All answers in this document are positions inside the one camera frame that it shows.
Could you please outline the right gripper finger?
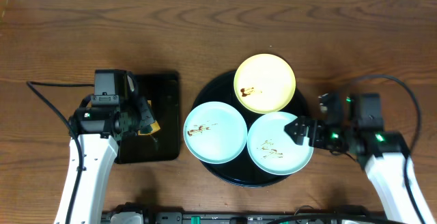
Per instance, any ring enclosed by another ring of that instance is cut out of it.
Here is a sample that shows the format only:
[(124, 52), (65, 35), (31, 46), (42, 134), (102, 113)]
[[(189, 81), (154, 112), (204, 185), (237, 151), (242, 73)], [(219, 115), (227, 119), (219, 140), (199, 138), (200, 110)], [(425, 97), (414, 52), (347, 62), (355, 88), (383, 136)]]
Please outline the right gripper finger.
[(316, 127), (316, 120), (311, 117), (300, 116), (290, 123), (292, 129), (299, 129), (300, 127)]
[(284, 131), (296, 145), (303, 145), (305, 139), (309, 137), (309, 127), (305, 125), (286, 125)]

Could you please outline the yellow green sponge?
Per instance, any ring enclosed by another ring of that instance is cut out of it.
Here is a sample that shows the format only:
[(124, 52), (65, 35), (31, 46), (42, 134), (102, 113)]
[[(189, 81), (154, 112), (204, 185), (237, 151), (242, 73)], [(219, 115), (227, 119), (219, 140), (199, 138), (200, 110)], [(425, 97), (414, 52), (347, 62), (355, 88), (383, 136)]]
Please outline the yellow green sponge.
[(153, 110), (152, 101), (147, 100), (145, 104), (141, 103), (141, 122), (137, 134), (140, 136), (152, 135), (160, 130), (160, 125), (157, 122)]

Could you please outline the light blue plate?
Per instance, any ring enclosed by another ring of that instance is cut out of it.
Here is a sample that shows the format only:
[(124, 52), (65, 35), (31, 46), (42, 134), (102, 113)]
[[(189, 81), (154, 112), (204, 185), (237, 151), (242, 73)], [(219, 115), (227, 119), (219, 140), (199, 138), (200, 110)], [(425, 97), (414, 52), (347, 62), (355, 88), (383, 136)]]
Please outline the light blue plate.
[(250, 127), (249, 156), (263, 171), (286, 176), (300, 171), (311, 160), (313, 148), (309, 142), (297, 145), (285, 132), (285, 126), (296, 118), (291, 113), (277, 111), (262, 115)]
[(223, 164), (245, 148), (248, 128), (237, 109), (224, 102), (205, 102), (187, 116), (183, 136), (188, 150), (199, 160)]

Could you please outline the yellow plate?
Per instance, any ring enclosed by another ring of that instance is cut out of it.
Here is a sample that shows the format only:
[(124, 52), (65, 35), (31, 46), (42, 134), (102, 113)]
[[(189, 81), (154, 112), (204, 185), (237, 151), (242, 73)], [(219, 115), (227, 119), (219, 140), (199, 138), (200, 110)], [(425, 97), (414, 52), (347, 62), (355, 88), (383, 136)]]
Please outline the yellow plate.
[(296, 77), (286, 60), (262, 53), (247, 58), (239, 65), (233, 88), (244, 108), (266, 114), (289, 104), (296, 92)]

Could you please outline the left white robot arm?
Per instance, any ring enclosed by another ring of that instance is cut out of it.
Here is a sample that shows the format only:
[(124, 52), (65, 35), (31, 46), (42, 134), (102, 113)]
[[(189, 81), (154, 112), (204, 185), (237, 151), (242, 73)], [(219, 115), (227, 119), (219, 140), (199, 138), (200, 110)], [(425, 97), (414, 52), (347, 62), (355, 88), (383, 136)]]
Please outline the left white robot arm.
[(87, 97), (69, 119), (70, 158), (55, 223), (99, 223), (121, 146), (155, 123), (144, 97), (107, 98)]

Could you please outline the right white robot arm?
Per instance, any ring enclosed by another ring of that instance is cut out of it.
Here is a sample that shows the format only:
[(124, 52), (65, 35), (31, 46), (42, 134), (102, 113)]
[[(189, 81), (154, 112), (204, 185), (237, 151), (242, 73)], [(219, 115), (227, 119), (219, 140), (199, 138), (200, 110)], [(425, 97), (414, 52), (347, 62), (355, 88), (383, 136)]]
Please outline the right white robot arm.
[(299, 146), (353, 154), (382, 202), (390, 221), (435, 223), (414, 172), (411, 149), (398, 131), (329, 126), (298, 117), (284, 131)]

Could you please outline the black rectangular tray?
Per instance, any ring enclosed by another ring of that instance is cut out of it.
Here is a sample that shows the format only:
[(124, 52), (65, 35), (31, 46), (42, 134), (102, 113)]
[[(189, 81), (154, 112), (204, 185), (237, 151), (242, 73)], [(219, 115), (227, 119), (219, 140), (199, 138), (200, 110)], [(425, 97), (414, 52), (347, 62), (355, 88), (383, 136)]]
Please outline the black rectangular tray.
[(151, 102), (160, 130), (121, 142), (115, 163), (174, 160), (180, 154), (180, 84), (176, 72), (136, 76), (139, 93)]

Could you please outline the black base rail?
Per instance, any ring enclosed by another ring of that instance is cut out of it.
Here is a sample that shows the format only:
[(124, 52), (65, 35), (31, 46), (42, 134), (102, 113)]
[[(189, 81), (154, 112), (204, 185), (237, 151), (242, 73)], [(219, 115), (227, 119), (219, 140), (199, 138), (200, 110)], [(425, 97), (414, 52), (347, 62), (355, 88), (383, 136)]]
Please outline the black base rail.
[(254, 211), (185, 211), (179, 207), (144, 206), (125, 203), (104, 211), (101, 223), (142, 224), (267, 224), (267, 223), (390, 223), (382, 212), (371, 212), (363, 206), (340, 206), (320, 210), (301, 206), (290, 212)]

